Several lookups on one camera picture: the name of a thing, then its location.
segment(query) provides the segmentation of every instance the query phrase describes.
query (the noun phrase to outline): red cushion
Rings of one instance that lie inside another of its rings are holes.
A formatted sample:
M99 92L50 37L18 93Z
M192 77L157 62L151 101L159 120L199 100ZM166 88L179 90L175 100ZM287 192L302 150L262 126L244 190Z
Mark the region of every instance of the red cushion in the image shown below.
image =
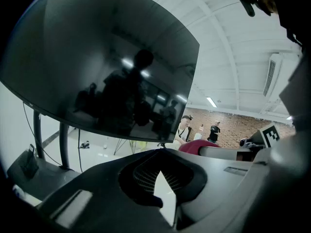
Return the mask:
M188 142L186 144L183 144L179 147L179 151L185 152L185 153L191 153L195 155L199 155L199 150L201 147L216 147L219 148L217 144L214 144L212 142L206 141L206 140L194 140L191 142Z

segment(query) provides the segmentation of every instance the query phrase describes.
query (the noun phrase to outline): cable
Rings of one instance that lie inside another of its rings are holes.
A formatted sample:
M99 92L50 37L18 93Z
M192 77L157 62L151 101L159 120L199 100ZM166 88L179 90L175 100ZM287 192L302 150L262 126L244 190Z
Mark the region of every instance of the cable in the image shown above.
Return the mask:
M83 173L82 166L81 166L81 155L80 155L80 129L79 129L79 132L78 132L78 152L79 152L80 169L81 169L81 173Z
M133 153L133 147L132 147L132 144L131 144L131 140L130 140L130 148L131 148L132 154L134 154Z
M34 136L34 138L35 138L35 142L42 148L43 152L45 152L45 150L43 149L43 147L41 146L41 144L40 144L40 143L38 142L38 140L36 139L35 134L34 134L32 128L31 128L31 126L30 126L30 123L29 123L29 120L28 120L28 117L27 117L27 113L26 113L26 110L25 110L25 103L24 103L24 102L23 102L23 107L24 107L25 116L26 116L26 119L27 119L27 122L28 122L28 126L29 126L29 128L30 128L30 130L31 130L31 133L33 133L33 136ZM50 157L50 159L53 160L53 161L54 161L55 163L57 163L58 165L62 166L62 165L59 164L56 160L54 160L52 157Z

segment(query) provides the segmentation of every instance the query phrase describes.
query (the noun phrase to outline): black metal pole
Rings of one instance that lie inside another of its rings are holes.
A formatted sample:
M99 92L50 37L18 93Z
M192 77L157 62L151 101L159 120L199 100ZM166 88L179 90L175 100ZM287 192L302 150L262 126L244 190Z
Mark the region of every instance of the black metal pole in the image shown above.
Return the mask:
M36 139L35 147L37 149L38 157L45 160L41 138L41 114L36 110L34 110L34 135Z
M69 168L67 141L68 141L68 125L60 122L59 149L60 149L60 158L62 159L62 164L64 168Z

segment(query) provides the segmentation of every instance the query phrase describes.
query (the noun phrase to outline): white ceiling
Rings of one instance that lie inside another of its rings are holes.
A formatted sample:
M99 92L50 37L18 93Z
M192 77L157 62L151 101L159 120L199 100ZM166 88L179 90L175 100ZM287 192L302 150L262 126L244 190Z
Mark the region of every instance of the white ceiling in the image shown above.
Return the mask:
M239 0L154 0L179 19L200 43L188 107L287 122L281 103L262 93L273 53L301 54L278 16L255 9L249 17ZM213 108L206 97L217 105Z

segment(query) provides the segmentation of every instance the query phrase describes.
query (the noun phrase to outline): white shirt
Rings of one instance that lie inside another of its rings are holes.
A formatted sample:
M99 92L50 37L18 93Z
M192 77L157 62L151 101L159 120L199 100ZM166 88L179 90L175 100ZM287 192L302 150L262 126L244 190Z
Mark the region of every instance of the white shirt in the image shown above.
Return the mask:
M183 139L184 141L186 141L188 133L189 133L188 127L185 128L185 130L181 130L179 128L179 126L178 126L178 130L177 130L175 136L179 136L180 135L180 138ZM181 144L180 144L179 141L174 140L173 143L166 143L165 146L168 149L178 150L179 147L181 146Z
M181 130L179 128L179 126L178 126L178 130L176 132L176 136L180 135L180 138L183 139L184 141L186 141L188 133L189 133L188 127L186 127L185 130Z

